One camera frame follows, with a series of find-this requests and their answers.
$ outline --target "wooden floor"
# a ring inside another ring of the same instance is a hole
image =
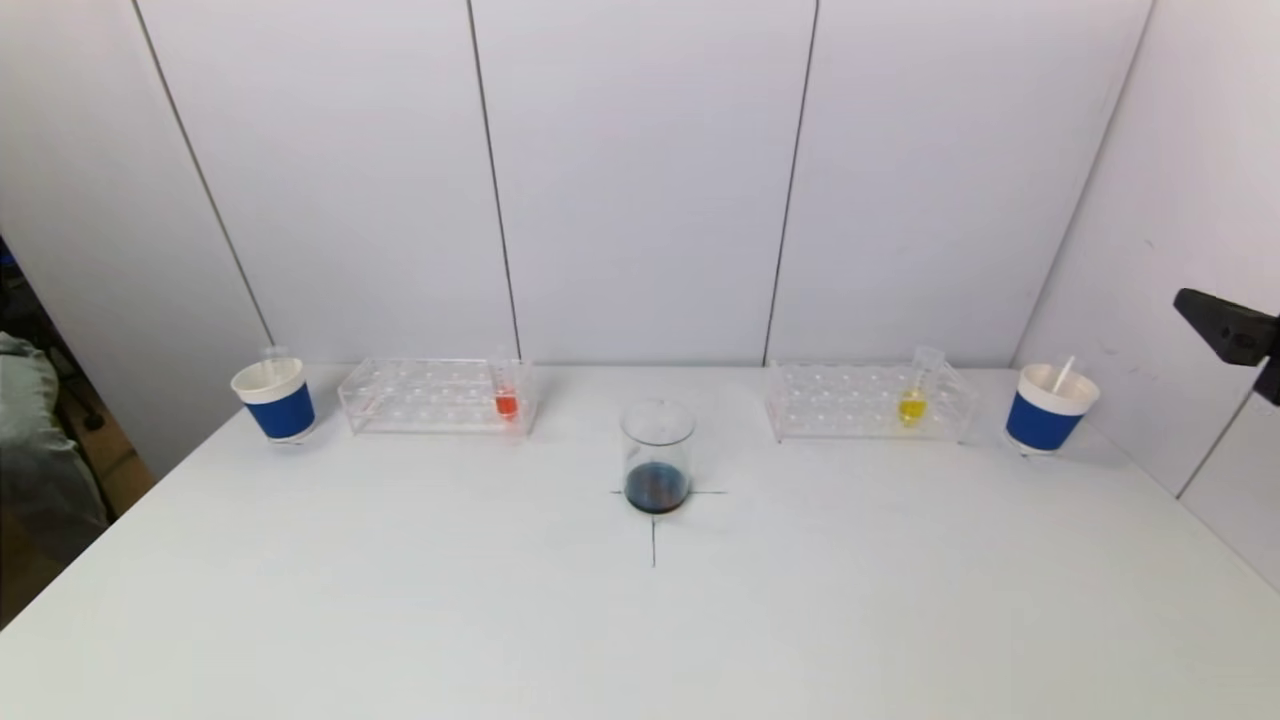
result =
[[[72,383],[106,419],[105,427],[86,430],[84,411],[63,393],[61,407],[76,424],[76,433],[84,445],[84,452],[102,484],[108,502],[116,512],[123,514],[151,489],[155,478],[88,383]],[[61,570],[59,562],[36,550],[12,515],[0,512],[0,628],[9,624]]]

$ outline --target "yellow liquid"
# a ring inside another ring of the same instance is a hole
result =
[[[920,418],[929,409],[929,401],[924,398],[924,391],[914,387],[902,393],[902,400],[897,404],[897,416],[902,420],[904,428],[914,428],[920,424]]]

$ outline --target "white stirring stick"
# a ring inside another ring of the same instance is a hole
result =
[[[1053,389],[1051,389],[1050,392],[1057,395],[1059,388],[1062,387],[1062,380],[1066,379],[1066,375],[1071,372],[1071,365],[1074,364],[1075,364],[1075,355],[1066,359],[1066,365],[1062,365],[1062,372],[1057,374],[1057,380],[1053,383]]]

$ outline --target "test tube with red liquid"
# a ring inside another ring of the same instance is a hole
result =
[[[516,361],[508,357],[489,360],[489,379],[493,382],[493,401],[503,420],[513,421],[520,415],[516,397]]]

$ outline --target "test tube with yellow liquid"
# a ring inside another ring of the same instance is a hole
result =
[[[916,347],[911,361],[911,378],[897,402],[897,416],[904,428],[918,428],[929,413],[929,396],[937,386],[938,369],[946,355],[932,347]]]

